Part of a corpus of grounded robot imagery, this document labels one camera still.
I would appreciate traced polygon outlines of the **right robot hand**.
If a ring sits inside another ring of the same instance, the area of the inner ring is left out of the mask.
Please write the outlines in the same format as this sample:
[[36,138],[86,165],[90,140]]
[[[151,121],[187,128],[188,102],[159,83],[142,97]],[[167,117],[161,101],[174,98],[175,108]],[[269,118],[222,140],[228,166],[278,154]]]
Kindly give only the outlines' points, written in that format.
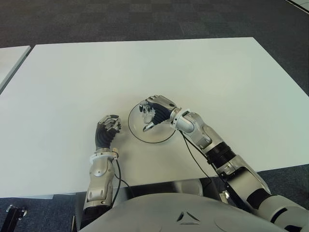
[[161,124],[164,121],[168,121],[170,126],[174,128],[173,120],[182,110],[182,108],[178,107],[173,101],[162,95],[153,95],[142,100],[139,104],[139,108],[142,113],[145,113],[148,110],[154,110],[154,116],[150,122],[145,124],[143,132],[149,131],[154,126]]

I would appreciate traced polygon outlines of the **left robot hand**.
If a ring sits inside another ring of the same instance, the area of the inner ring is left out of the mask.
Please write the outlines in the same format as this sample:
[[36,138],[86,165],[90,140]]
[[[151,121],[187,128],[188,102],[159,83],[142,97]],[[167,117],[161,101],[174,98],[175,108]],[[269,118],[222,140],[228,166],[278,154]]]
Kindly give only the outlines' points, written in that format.
[[121,119],[118,115],[107,115],[98,123],[95,133],[96,150],[109,149],[116,134],[121,130]]

